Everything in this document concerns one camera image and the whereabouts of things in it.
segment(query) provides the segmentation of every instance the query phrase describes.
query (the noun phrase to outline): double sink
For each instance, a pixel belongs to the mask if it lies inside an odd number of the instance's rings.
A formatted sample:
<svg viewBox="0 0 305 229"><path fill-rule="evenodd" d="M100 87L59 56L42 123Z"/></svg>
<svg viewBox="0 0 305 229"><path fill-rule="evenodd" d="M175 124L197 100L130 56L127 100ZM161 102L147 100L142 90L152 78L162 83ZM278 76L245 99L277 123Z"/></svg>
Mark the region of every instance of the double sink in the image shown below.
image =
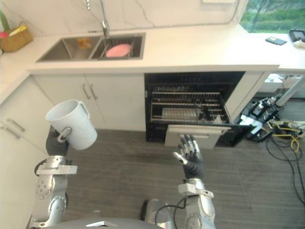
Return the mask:
<svg viewBox="0 0 305 229"><path fill-rule="evenodd" d="M142 59L145 33L61 38L37 62L84 61L84 60L135 60ZM106 57L112 47L129 44L130 52L124 57Z"/></svg>

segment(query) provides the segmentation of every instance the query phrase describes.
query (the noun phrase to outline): white wall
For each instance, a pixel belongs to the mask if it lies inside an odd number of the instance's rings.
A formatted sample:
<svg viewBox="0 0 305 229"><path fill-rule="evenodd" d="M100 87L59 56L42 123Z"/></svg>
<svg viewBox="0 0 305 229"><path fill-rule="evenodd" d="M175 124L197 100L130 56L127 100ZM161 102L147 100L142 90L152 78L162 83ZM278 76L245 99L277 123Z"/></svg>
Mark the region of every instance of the white wall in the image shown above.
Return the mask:
<svg viewBox="0 0 305 229"><path fill-rule="evenodd" d="M239 21L247 0L207 4L202 0L104 0L111 30L228 23L239 3ZM100 31L100 0L2 0L1 9L11 27L25 21L34 36Z"/></svg>

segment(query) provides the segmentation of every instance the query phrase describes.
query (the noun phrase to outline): open dishwasher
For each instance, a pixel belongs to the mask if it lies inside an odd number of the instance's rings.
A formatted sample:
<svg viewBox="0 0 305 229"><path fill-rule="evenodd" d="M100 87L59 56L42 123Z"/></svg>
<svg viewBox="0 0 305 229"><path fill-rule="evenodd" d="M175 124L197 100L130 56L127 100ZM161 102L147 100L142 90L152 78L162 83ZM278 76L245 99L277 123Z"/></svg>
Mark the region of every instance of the open dishwasher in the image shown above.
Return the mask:
<svg viewBox="0 0 305 229"><path fill-rule="evenodd" d="M146 140L177 146L192 134L203 148L236 145L253 128L233 124L225 107L243 74L145 74Z"/></svg>

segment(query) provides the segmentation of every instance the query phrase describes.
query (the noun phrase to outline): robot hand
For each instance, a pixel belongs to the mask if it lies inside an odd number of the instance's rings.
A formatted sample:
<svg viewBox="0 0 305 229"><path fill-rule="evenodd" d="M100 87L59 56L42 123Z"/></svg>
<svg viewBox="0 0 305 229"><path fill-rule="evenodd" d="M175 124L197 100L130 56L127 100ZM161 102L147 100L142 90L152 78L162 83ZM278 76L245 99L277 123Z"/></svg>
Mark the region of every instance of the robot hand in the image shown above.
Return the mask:
<svg viewBox="0 0 305 229"><path fill-rule="evenodd" d="M203 179L204 166L199 146L192 135L181 135L182 145L178 145L180 153L173 152L183 165L186 179Z"/></svg>
<svg viewBox="0 0 305 229"><path fill-rule="evenodd" d="M46 149L49 156L66 156L69 143L66 141L67 136L71 133L71 128L65 128L58 133L53 126L50 126L49 135L46 141Z"/></svg>

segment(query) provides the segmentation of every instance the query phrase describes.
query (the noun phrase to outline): white mug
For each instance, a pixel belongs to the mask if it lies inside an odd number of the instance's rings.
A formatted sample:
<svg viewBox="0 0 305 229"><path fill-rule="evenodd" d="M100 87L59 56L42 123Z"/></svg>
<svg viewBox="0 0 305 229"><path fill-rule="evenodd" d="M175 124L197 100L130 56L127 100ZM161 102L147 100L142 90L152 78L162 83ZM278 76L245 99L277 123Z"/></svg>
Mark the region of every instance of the white mug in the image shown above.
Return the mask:
<svg viewBox="0 0 305 229"><path fill-rule="evenodd" d="M59 133L66 127L72 129L67 140L76 150L88 148L97 138L97 133L89 118L90 115L85 104L75 99L56 105L46 115L46 120Z"/></svg>

